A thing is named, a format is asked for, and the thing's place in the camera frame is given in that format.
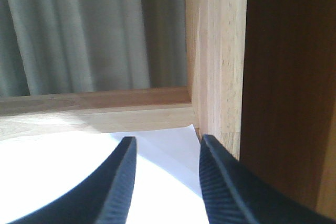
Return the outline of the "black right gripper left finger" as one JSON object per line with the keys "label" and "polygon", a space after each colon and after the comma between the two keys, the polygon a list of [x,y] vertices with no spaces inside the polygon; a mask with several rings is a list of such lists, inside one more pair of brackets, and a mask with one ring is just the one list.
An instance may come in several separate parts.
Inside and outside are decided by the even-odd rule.
{"label": "black right gripper left finger", "polygon": [[136,154],[136,138],[124,137],[76,187],[14,223],[126,223],[134,189]]}

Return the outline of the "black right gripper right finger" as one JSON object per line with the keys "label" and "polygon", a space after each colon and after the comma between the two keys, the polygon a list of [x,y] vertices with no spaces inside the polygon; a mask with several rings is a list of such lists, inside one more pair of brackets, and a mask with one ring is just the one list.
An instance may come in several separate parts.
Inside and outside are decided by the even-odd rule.
{"label": "black right gripper right finger", "polygon": [[276,191],[214,136],[203,135],[199,159],[209,223],[334,223]]}

